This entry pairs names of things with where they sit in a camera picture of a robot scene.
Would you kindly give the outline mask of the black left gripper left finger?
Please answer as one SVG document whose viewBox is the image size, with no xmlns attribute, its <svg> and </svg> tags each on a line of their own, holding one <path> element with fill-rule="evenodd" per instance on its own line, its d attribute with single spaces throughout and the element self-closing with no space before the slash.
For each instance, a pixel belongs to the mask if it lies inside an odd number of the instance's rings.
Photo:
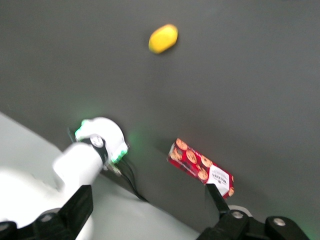
<svg viewBox="0 0 320 240">
<path fill-rule="evenodd" d="M 90 185 L 82 185 L 60 208 L 41 213 L 32 223 L 18 228 L 14 221 L 0 223 L 2 240 L 75 240 L 91 213 L 93 195 Z"/>
</svg>

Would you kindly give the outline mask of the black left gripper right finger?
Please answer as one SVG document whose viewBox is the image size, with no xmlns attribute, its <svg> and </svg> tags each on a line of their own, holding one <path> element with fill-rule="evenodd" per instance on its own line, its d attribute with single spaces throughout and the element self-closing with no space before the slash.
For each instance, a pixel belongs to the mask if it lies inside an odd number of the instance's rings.
<svg viewBox="0 0 320 240">
<path fill-rule="evenodd" d="M 219 220 L 206 228 L 199 240 L 308 240 L 309 237 L 293 220 L 284 216 L 269 216 L 259 222 L 242 210 L 230 209 L 215 184 L 206 185 Z"/>
</svg>

